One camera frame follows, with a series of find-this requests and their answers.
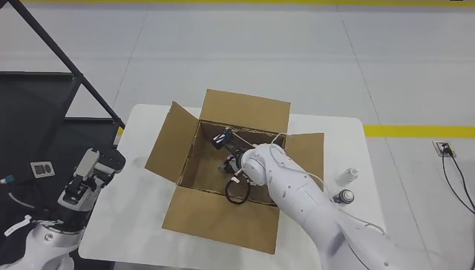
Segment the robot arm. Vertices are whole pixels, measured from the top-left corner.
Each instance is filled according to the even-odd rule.
[[[23,258],[14,264],[0,266],[0,270],[73,270],[74,263],[69,253],[79,247],[100,191],[124,165],[125,158],[119,151],[100,153],[88,149],[73,179],[59,196],[57,220],[34,220],[37,224],[27,236]],[[24,221],[7,230],[5,235],[31,221],[32,218],[27,215]]]
[[[308,233],[323,270],[413,269],[387,235],[345,214],[280,146],[255,145],[238,154],[237,166],[255,184],[267,185],[282,212]]]

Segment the open cardboard box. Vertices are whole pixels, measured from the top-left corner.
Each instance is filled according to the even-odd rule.
[[[177,183],[162,227],[274,254],[279,209],[267,187],[253,186],[243,205],[230,203],[224,188],[232,175],[218,170],[229,152],[211,140],[229,127],[253,144],[270,143],[287,132],[289,112],[288,102],[218,90],[206,91],[200,119],[173,102],[145,165]],[[280,135],[275,143],[324,178],[323,134]]]

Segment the white bottle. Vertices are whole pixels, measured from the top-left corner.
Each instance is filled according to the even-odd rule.
[[[354,168],[348,168],[347,170],[345,170],[345,172],[340,174],[340,176],[335,179],[335,182],[337,185],[342,187],[342,186],[346,186],[347,184],[349,184],[353,180],[356,180],[357,178],[358,178],[358,170]]]

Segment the gray floor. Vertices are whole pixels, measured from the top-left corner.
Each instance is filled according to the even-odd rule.
[[[364,124],[475,123],[473,8],[27,7],[125,121],[138,103],[199,107],[214,88]],[[66,71],[12,9],[1,10],[0,22],[0,70]],[[68,115],[107,116],[84,91]],[[431,140],[367,139],[388,232],[419,269],[469,269],[474,216],[445,183]],[[475,142],[450,142],[475,191]],[[447,167],[462,193],[456,170]]]

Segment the power outlet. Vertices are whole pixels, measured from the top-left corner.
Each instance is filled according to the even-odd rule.
[[[445,143],[448,144],[448,147],[452,150],[452,154],[453,154],[453,157],[456,158],[457,155],[455,154],[455,150],[453,149],[452,145],[446,141],[432,141],[432,144],[434,146],[434,148],[436,149],[436,152],[437,154],[439,155],[439,157],[450,157],[449,154],[444,154],[443,151],[444,151],[444,148],[442,147]]]

